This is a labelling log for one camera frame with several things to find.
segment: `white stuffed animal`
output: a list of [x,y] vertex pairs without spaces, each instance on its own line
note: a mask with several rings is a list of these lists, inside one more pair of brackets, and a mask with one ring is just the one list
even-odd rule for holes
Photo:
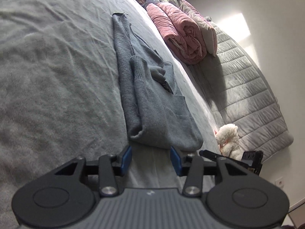
[[221,154],[240,161],[244,152],[239,146],[237,129],[234,124],[226,124],[214,132]]

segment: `wall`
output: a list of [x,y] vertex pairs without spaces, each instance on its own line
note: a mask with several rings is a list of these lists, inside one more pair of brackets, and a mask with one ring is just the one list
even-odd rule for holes
[[238,41],[269,82],[294,143],[264,162],[261,177],[284,177],[290,205],[298,204],[305,198],[305,0],[187,1]]

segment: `pink quilt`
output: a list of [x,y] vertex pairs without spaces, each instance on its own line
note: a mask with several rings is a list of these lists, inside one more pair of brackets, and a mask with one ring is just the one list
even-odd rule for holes
[[147,13],[170,49],[186,64],[197,64],[206,55],[196,22],[168,2],[150,3]]

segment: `pink pillow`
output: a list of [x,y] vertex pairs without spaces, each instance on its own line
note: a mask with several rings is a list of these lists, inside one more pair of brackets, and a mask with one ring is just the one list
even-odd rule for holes
[[197,23],[205,42],[206,50],[216,56],[217,36],[214,27],[187,1],[180,0],[180,9]]

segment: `electrical outlet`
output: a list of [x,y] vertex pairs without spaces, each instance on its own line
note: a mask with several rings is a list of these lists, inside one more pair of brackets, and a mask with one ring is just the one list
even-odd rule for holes
[[279,187],[279,188],[283,188],[284,187],[284,178],[283,177],[281,177],[281,178],[279,178],[279,179],[277,179],[277,180],[275,180],[275,185],[277,186],[277,187]]

